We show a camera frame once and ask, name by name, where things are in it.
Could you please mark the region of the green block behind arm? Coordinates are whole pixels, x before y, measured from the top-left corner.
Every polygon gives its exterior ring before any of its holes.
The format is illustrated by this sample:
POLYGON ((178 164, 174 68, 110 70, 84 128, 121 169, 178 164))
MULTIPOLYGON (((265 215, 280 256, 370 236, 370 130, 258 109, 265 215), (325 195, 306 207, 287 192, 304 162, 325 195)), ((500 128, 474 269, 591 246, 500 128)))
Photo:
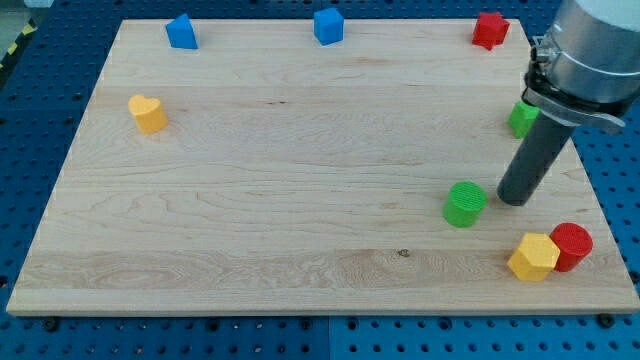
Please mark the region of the green block behind arm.
POLYGON ((516 102, 507 120, 515 138, 524 138, 539 114, 539 109, 520 100, 516 102))

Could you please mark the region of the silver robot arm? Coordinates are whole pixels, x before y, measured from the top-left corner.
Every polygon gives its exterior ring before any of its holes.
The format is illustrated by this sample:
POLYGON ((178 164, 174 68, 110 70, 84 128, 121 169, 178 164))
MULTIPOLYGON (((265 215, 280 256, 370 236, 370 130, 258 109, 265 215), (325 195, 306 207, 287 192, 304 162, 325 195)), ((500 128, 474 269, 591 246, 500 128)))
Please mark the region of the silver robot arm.
POLYGON ((639 97, 639 0, 563 0, 525 84, 523 100, 556 122, 619 133, 639 97))

